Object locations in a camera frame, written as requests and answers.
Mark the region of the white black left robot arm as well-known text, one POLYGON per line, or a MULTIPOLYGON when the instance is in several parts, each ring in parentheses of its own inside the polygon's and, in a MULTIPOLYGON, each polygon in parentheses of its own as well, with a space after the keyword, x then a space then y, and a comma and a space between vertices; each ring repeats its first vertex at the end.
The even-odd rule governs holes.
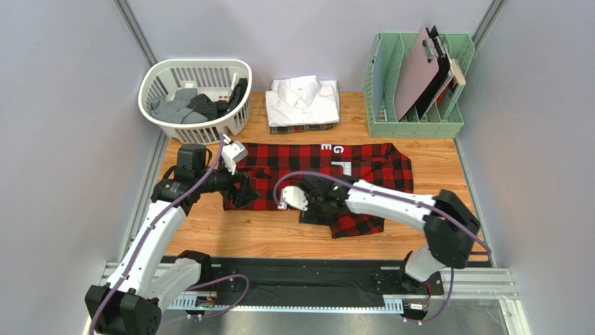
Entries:
POLYGON ((161 259, 178 227, 204 193, 219 192, 240 207, 258 199, 249 176, 236 170, 247 156, 240 142, 221 140, 213 154, 202 144, 184 144, 177 162, 155 185, 139 235, 103 285, 85 296, 89 334, 155 334, 163 312, 187 290, 209 290, 232 274, 215 278, 208 254, 186 250, 157 276, 161 259))

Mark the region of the red black plaid shirt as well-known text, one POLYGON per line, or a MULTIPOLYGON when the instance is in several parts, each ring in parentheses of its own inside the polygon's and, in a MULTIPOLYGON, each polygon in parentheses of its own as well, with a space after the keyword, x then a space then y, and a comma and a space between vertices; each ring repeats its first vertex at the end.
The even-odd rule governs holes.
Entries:
POLYGON ((250 177, 259 198, 246 210, 275 211, 273 188, 279 178, 294 171, 316 171, 333 177, 350 175, 396 191, 414 191, 411 160, 391 143, 262 144, 246 143, 248 155, 237 169, 250 177))

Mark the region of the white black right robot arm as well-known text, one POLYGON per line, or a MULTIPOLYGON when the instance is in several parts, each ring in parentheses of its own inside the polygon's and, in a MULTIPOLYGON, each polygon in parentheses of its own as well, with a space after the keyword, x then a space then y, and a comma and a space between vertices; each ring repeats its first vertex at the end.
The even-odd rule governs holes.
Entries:
POLYGON ((373 216, 396 221, 422 233, 424 244, 411 251, 402 273, 425 282, 434 273, 467 266, 478 236, 480 222, 451 191, 418 195, 377 186, 352 176, 331 177, 319 172, 303 174, 294 186, 280 192, 279 206, 324 214, 373 216))

